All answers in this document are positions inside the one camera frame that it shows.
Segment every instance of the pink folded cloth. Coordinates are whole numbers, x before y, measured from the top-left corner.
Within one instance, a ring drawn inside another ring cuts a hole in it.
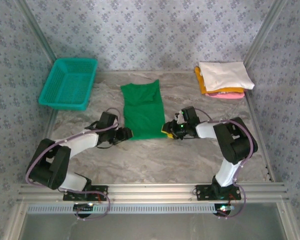
[[[245,96],[244,92],[216,92],[206,93],[206,96],[218,99],[242,99]]]

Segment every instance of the yellow cloth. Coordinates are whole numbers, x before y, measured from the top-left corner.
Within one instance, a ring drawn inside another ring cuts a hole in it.
[[[245,91],[245,89],[242,87],[225,87],[225,88],[220,88],[220,89],[217,89],[214,91],[207,91],[207,89],[205,87],[204,77],[200,75],[200,68],[198,66],[196,66],[194,68],[194,72],[195,72],[196,78],[198,79],[200,91],[202,94],[214,94],[214,93],[220,93],[220,92],[243,93]]]

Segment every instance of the marble floor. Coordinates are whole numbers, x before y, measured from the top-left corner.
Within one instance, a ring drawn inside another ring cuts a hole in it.
[[[59,111],[51,139],[80,132],[99,120],[109,107],[123,112],[121,85],[147,84],[160,80],[165,120],[171,121],[184,107],[194,106],[213,119],[241,117],[256,137],[245,99],[218,99],[202,95],[194,73],[104,72],[97,73],[86,111]],[[206,117],[198,113],[200,120]],[[222,163],[215,139],[128,140],[109,149],[90,148],[70,160],[69,170],[84,175],[94,184],[104,183],[209,183]],[[238,180],[268,181],[266,162],[256,152],[242,169]]]

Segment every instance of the black mounting plate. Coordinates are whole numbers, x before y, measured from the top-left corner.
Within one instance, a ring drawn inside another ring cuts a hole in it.
[[[89,191],[99,191],[104,194],[108,194],[108,186],[107,185],[92,185],[89,189]],[[105,196],[99,194],[93,194],[93,193],[73,193],[70,191],[67,191],[63,194],[63,201],[88,201],[88,202],[106,202],[107,199]]]
[[[225,191],[222,191],[216,195],[215,191],[212,188],[212,185],[196,185],[195,186],[195,195],[198,201],[213,201],[213,200],[241,200],[240,189],[237,186],[226,187]]]

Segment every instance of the patterned wallpaper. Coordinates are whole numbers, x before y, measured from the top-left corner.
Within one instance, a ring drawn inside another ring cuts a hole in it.
[[[38,97],[50,67],[13,0],[0,0],[0,239],[49,117]]]
[[[99,70],[242,61],[273,0],[26,0],[58,58]]]
[[[248,73],[273,170],[300,226],[300,0],[288,1]]]

